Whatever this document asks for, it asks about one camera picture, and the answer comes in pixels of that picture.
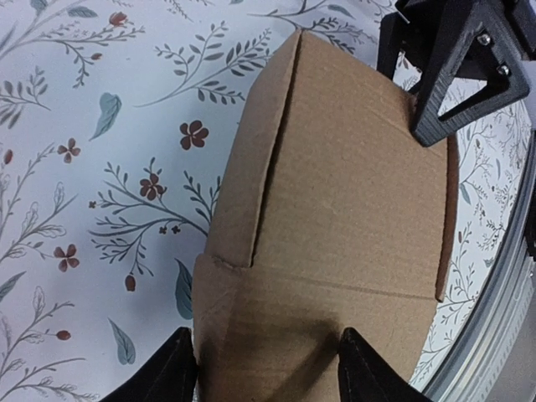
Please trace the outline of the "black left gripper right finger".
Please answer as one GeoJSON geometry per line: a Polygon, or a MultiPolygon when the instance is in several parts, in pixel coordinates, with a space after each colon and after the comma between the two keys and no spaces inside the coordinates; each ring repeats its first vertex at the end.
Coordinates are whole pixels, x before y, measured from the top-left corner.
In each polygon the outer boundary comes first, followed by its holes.
{"type": "Polygon", "coordinates": [[[402,379],[353,327],[343,330],[338,358],[342,402],[430,402],[402,379]]]}

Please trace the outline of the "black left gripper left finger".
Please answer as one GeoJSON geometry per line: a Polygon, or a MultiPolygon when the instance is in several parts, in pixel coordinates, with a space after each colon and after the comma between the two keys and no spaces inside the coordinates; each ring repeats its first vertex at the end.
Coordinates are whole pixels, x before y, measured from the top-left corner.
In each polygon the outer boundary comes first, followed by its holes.
{"type": "Polygon", "coordinates": [[[103,402],[191,402],[198,377],[192,331],[178,328],[124,384],[103,402]]]}

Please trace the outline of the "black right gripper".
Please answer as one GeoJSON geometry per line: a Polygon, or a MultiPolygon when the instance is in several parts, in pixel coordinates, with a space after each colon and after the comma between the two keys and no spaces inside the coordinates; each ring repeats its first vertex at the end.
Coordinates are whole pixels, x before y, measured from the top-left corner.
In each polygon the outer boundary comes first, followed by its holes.
{"type": "Polygon", "coordinates": [[[422,71],[410,130],[430,147],[528,96],[535,1],[397,1],[376,70],[393,80],[400,54],[422,71]]]}

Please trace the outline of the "brown cardboard box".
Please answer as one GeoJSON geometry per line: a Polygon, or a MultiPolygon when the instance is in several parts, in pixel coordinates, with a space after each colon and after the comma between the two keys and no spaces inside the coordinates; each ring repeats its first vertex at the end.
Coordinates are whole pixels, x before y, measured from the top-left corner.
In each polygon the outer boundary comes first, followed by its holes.
{"type": "Polygon", "coordinates": [[[420,359],[455,243],[454,137],[413,99],[296,32],[252,85],[193,270],[202,401],[336,401],[355,328],[398,379],[420,359]]]}

